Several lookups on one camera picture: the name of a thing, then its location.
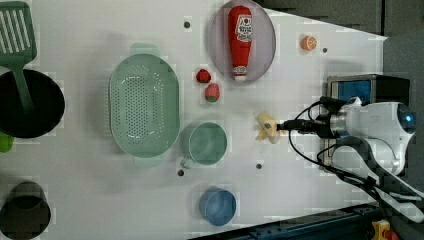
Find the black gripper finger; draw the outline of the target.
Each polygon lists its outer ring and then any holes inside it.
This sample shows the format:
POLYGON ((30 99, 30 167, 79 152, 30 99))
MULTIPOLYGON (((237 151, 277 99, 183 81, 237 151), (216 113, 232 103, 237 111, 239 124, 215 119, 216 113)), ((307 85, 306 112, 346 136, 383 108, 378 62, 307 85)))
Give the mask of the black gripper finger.
POLYGON ((278 131, 280 131, 280 130, 285 130, 285 131, 296 130, 299 127, 300 127, 300 122, 298 120, 287 120, 287 121, 284 121, 281 124, 278 124, 277 130, 278 131))

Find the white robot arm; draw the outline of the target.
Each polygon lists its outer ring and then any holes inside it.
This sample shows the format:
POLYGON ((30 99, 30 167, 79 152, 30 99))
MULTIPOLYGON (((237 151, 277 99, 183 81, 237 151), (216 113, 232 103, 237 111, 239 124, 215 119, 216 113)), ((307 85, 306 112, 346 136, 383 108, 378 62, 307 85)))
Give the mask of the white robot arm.
POLYGON ((423 193, 399 177, 416 132, 410 108, 400 102, 364 104, 358 97, 343 101, 323 96, 315 104, 324 108, 316 118, 297 116, 274 129, 330 141, 325 148, 330 159, 317 155, 314 164, 362 189, 405 221, 421 224, 423 193))

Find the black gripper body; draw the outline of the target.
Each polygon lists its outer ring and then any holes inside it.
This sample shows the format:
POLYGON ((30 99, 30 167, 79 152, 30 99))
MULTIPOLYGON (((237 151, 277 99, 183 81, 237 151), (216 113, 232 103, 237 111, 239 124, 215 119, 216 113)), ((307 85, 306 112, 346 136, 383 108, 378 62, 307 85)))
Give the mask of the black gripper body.
POLYGON ((345 104, 346 101, 322 96, 318 102, 312 104, 312 107, 320 105, 326 112, 319 114, 313 120, 307 120, 303 123, 299 133, 316 134, 322 139, 336 139, 339 134, 331 129, 330 120, 345 104))

